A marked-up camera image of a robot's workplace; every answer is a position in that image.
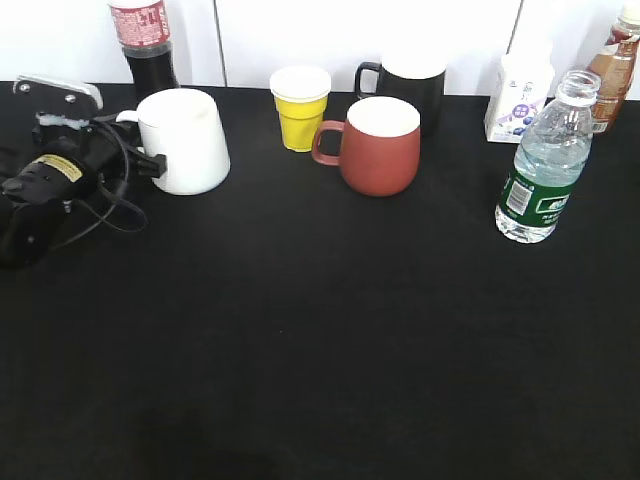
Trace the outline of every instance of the table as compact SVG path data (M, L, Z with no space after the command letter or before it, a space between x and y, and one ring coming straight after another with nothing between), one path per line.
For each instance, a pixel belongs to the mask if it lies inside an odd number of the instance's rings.
M282 147L269 92L205 90L219 188L150 189L144 232L0 271L1 478L640 477L640 104L525 246L494 225L515 147L486 98L447 97L415 182L375 199Z

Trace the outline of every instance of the mug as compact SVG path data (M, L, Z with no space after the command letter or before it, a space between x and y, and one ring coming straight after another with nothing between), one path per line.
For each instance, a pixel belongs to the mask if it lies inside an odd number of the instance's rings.
M167 172L153 182L173 195L197 195L217 187L231 168L216 102L200 90L175 88L145 98L116 122L137 122L149 156L167 157Z
M340 154L320 152L322 134L342 132ZM401 192L418 172L420 114L409 103L392 97L370 97L354 103L343 122L325 121L313 140L313 159L339 166L355 191L384 197Z
M438 124L444 95L446 63L434 53L412 54L395 51L382 56L381 63L363 62L356 70L354 91L358 98L371 96L362 91L362 72L378 73L373 95L396 97L416 107L421 116L422 135L433 132Z

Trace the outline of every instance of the bottle neck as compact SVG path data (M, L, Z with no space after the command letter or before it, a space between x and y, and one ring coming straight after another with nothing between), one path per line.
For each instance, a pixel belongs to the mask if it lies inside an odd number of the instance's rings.
M622 18L618 18L618 22L613 29L627 33L629 36L640 35L640 25L625 22Z
M560 88L556 92L556 100L575 108L591 108L596 103L596 98L580 98L568 95Z

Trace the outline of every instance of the plastic bottle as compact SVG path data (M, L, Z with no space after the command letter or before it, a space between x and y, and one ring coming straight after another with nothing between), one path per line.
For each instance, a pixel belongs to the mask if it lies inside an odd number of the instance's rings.
M555 71L552 43L530 41L522 34L500 61L498 82L484 119L490 142L520 143L522 135L544 108Z
M633 81L633 69L640 41L640 4L622 8L611 36L596 55L589 70L600 75L602 86L593 107L594 133L608 132L615 122Z
M507 238L537 243L555 230L589 157L591 107L599 88L597 75L569 71L556 99L525 133L495 212L496 225Z
M138 100L177 88L164 0L109 0Z

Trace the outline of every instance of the white wall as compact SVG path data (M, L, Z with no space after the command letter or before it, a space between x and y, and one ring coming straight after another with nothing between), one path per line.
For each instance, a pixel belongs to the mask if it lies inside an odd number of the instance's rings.
M518 34L548 31L557 77L586 65L625 0L525 0ZM165 0L182 84L223 85L213 0ZM508 45L519 0L217 0L231 86L268 86L292 63L332 73L334 90L353 88L356 66L411 34L425 55L450 54L446 92L486 95ZM4 1L0 80L45 73L89 82L131 82L106 0ZM436 40L427 40L435 36ZM372 86L371 75L366 83ZM630 98L640 99L640 81Z
M106 0L2 1L0 80L43 73L131 82ZM212 0L165 0L183 84L222 85Z
M525 0L516 35L528 36L534 29L553 41L551 63L556 79L552 94L567 70L589 65L609 37L625 1ZM632 87L629 99L640 99L640 80Z
M446 49L449 94L489 94L506 52L519 0L217 0L229 84L267 87L288 64L312 63L353 88L364 60L377 61L392 38L411 34ZM436 40L425 40L435 36Z

